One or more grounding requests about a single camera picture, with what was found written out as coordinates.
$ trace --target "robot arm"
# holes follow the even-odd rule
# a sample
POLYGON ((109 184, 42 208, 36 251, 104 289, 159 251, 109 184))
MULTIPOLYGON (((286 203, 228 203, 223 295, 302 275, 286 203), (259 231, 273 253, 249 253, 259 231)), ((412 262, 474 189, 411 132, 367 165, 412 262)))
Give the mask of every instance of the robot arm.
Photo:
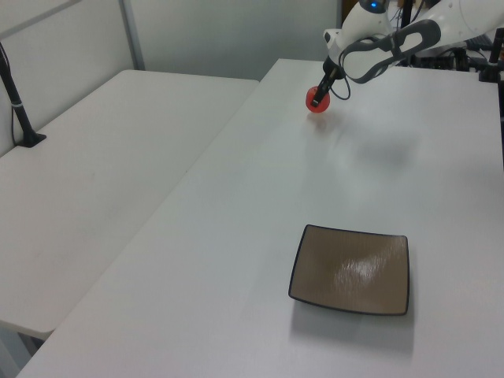
POLYGON ((503 0, 442 0, 423 17, 392 31, 387 0, 359 0, 342 29, 324 32, 325 76, 307 106, 315 112, 336 80, 367 83, 397 61, 429 48, 471 39, 504 21, 503 0))

